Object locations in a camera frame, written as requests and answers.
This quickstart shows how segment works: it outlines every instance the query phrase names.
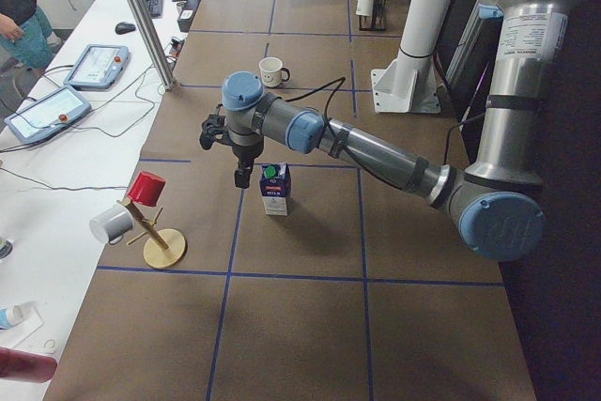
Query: person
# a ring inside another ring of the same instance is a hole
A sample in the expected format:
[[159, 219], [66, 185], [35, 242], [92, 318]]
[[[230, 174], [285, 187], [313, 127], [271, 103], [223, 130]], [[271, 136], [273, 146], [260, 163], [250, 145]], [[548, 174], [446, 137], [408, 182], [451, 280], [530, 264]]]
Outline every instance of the person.
[[0, 45], [40, 76], [54, 54], [54, 34], [38, 0], [0, 0]]

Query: black mouse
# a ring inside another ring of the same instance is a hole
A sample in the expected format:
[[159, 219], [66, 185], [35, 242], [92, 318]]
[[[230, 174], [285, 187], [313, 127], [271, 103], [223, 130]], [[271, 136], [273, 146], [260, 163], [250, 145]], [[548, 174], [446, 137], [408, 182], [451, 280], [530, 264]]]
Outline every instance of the black mouse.
[[124, 33], [130, 33], [135, 30], [135, 24], [133, 23], [118, 23], [115, 26], [115, 33], [123, 35]]

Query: person's arm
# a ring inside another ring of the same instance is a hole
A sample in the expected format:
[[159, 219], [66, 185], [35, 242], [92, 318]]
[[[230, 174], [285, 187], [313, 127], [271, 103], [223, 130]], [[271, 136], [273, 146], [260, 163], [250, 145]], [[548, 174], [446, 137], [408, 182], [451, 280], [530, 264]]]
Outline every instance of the person's arm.
[[23, 37], [23, 30], [9, 16], [0, 13], [0, 35], [11, 41]]

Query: bottle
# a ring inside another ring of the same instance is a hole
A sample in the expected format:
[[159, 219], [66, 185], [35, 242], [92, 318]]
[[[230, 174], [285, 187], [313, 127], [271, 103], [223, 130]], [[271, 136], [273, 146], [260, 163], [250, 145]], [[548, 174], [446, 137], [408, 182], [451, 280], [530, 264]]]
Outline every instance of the bottle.
[[0, 378], [46, 382], [54, 376], [56, 366], [56, 360], [50, 356], [0, 347]]
[[0, 237], [0, 259], [6, 257], [12, 252], [12, 243], [7, 239]]
[[10, 329], [23, 321], [23, 310], [18, 305], [0, 310], [0, 330]]

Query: white mug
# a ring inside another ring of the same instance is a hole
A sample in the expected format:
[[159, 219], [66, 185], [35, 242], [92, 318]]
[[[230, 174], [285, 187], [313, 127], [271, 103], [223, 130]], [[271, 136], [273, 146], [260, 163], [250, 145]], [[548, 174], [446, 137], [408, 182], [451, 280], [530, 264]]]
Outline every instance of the white mug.
[[357, 11], [355, 14], [358, 16], [371, 16], [374, 11], [375, 0], [359, 0], [357, 2]]
[[114, 243], [123, 234], [133, 229], [133, 218], [129, 210], [115, 204], [96, 218], [90, 220], [92, 235], [101, 243]]
[[[259, 70], [261, 71], [261, 82], [264, 86], [274, 88], [282, 82], [290, 80], [290, 71], [284, 68], [284, 63], [275, 56], [268, 56], [259, 61]], [[286, 74], [285, 79], [282, 78], [282, 72]]]

